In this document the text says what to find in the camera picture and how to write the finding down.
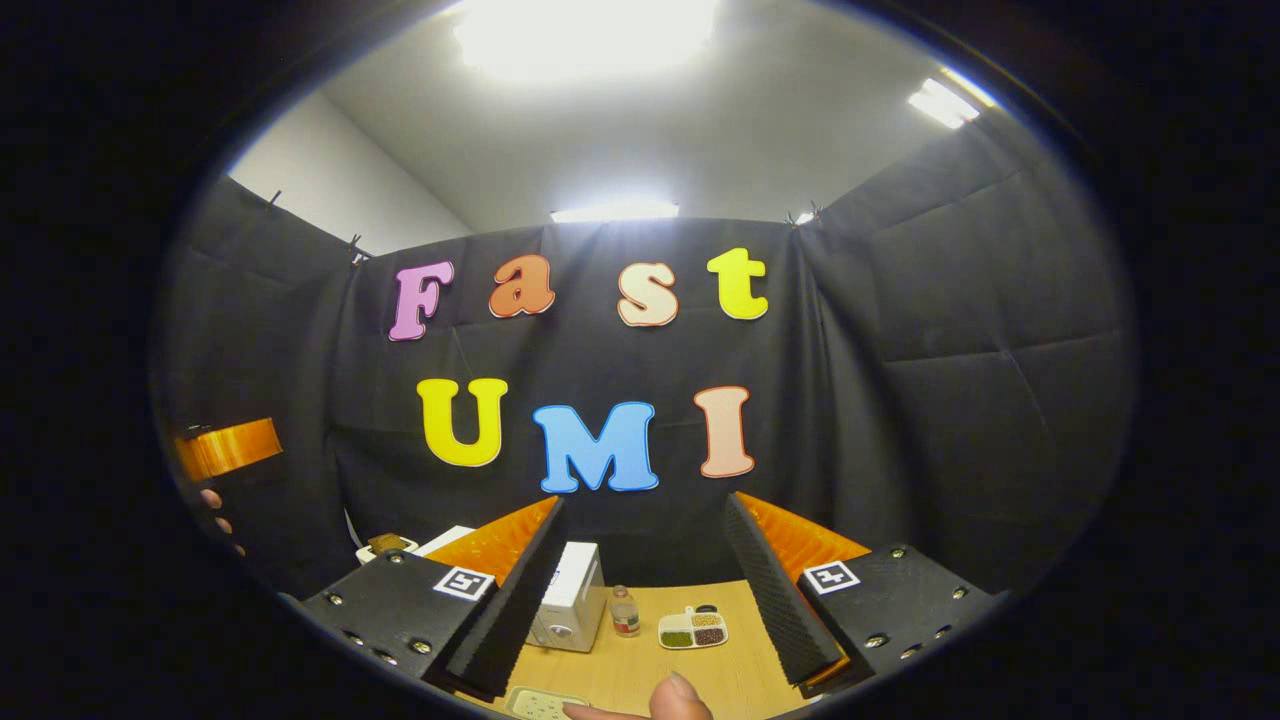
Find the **letter m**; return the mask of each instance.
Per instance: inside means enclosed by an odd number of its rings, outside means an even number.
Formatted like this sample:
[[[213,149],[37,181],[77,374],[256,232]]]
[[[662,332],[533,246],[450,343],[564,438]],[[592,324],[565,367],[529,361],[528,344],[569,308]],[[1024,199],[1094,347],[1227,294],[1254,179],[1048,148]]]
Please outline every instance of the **letter m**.
[[[658,475],[649,469],[649,419],[653,405],[622,402],[609,411],[599,439],[591,437],[577,411],[566,405],[549,405],[534,410],[534,421],[547,437],[547,492],[566,493],[577,489],[570,475],[570,462],[586,487],[599,489],[604,473],[613,462],[609,488],[639,491],[658,487]]]

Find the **food tray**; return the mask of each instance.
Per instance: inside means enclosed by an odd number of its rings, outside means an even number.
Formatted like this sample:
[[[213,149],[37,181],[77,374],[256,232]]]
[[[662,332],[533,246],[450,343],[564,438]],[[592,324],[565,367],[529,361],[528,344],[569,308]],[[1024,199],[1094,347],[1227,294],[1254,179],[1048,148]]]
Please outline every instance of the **food tray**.
[[[568,720],[568,715],[564,715],[561,710],[566,702],[576,702],[577,705],[590,707],[580,697],[539,691],[525,685],[511,688],[511,692],[507,693],[506,707],[507,712],[511,712],[516,717],[526,717],[527,720]]]
[[[728,624],[719,612],[696,612],[690,606],[680,615],[666,615],[658,620],[658,644],[667,650],[714,647],[726,642]]]

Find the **label on bottle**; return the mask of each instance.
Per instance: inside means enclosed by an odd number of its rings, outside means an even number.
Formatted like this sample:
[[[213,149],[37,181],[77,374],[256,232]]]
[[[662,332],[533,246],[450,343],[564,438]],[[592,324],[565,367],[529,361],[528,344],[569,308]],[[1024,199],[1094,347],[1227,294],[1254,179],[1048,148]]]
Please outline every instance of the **label on bottle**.
[[[630,618],[613,616],[613,629],[620,633],[634,633],[640,628],[640,616],[632,615]]]

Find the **foam letter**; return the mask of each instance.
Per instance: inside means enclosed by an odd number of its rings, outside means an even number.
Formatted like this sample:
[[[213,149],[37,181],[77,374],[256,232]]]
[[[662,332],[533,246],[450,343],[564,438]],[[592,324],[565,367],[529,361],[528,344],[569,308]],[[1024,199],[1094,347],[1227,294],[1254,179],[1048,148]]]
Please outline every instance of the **foam letter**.
[[[568,474],[568,464],[577,468],[582,482],[598,489],[613,461],[609,487],[616,491],[639,491],[658,487],[658,475],[649,469],[649,419],[653,405],[622,402],[613,406],[600,430],[600,439],[582,424],[577,411],[566,405],[548,405],[534,410],[534,421],[547,437],[547,492],[573,492],[577,480]]]
[[[508,260],[493,274],[498,283],[489,296],[489,311],[494,318],[512,318],[520,313],[536,315],[552,306],[552,264],[541,255],[521,255]]]
[[[732,478],[755,468],[742,441],[742,404],[749,397],[751,393],[737,386],[713,387],[694,396],[694,405],[707,415],[703,474],[708,478]]]
[[[712,258],[707,269],[719,275],[721,309],[730,318],[754,320],[769,309],[769,301],[751,297],[751,278],[764,277],[764,263],[751,260],[745,247]]]
[[[458,393],[458,383],[445,379],[417,383],[417,395],[422,397],[422,432],[426,433],[426,446],[449,465],[479,468],[493,462],[502,450],[498,398],[507,395],[507,383],[497,378],[477,378],[467,384],[467,392],[476,397],[480,437],[471,445],[462,445],[453,436],[453,396]]]
[[[636,263],[618,275],[618,316],[631,327],[666,325],[676,318],[680,302],[667,290],[676,284],[676,273],[666,263]]]
[[[396,324],[390,338],[417,340],[426,334],[426,325],[417,316],[419,309],[430,318],[440,300],[440,284],[453,282],[453,263],[433,263],[421,268],[406,268],[396,273],[401,283],[399,300],[396,304]]]

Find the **black foam pad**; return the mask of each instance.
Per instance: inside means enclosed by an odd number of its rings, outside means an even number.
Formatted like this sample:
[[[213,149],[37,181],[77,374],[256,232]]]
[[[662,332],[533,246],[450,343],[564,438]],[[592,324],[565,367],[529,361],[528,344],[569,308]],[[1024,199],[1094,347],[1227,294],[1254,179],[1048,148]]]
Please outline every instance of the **black foam pad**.
[[[877,674],[931,655],[989,616],[1009,594],[987,594],[909,544],[891,544],[842,565],[835,570],[847,570],[852,584],[845,579],[842,587],[820,592],[822,582],[801,575],[800,591],[845,652],[860,653]]]
[[[562,497],[552,506],[506,583],[449,656],[448,675],[433,682],[485,702],[507,693],[507,680],[520,659],[520,648],[564,551],[566,529],[561,521],[564,502]]]
[[[448,657],[495,594],[492,579],[475,585],[470,600],[435,589],[452,573],[449,565],[390,550],[301,605],[340,641],[420,679]]]
[[[787,682],[799,684],[838,661],[836,642],[805,607],[755,519],[732,493],[724,503],[724,534],[755,596]]]

